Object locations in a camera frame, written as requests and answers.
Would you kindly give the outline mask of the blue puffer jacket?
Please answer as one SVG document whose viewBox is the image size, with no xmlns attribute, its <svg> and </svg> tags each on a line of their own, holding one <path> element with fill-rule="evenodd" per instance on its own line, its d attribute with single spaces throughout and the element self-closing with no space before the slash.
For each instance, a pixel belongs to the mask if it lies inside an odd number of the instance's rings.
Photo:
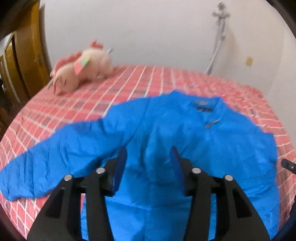
<svg viewBox="0 0 296 241">
<path fill-rule="evenodd" d="M 103 118 L 66 125 L 1 170 L 5 199 L 37 198 L 67 174 L 83 177 L 127 149 L 119 186 L 106 205 L 116 240 L 181 240 L 191 199 L 180 191 L 169 152 L 214 177 L 232 175 L 270 237 L 278 231 L 277 148 L 220 97 L 173 91 L 113 106 Z"/>
</svg>

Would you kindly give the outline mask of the pink plush unicorn toy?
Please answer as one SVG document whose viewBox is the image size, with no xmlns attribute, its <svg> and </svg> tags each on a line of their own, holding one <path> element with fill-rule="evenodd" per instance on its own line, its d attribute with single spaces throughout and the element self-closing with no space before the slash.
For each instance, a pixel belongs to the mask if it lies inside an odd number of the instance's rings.
<svg viewBox="0 0 296 241">
<path fill-rule="evenodd" d="M 50 73 L 48 88 L 53 92 L 73 92 L 85 81 L 101 81 L 114 73 L 110 54 L 114 48 L 92 41 L 90 47 L 59 59 Z"/>
</svg>

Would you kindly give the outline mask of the wooden door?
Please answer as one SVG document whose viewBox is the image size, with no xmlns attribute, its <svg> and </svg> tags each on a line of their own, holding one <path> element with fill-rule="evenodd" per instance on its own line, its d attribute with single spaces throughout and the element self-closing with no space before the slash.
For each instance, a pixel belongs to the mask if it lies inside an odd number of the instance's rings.
<svg viewBox="0 0 296 241">
<path fill-rule="evenodd" d="M 40 35 L 40 1 L 17 1 L 1 18 L 3 91 L 12 103 L 25 103 L 50 80 Z"/>
</svg>

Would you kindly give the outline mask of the yellow wall socket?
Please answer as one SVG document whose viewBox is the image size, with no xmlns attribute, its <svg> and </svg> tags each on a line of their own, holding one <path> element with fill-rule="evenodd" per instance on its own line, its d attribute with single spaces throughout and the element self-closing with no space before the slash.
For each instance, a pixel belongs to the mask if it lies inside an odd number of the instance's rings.
<svg viewBox="0 0 296 241">
<path fill-rule="evenodd" d="M 245 61 L 246 66 L 251 67 L 252 63 L 253 63 L 253 58 L 248 56 Z"/>
</svg>

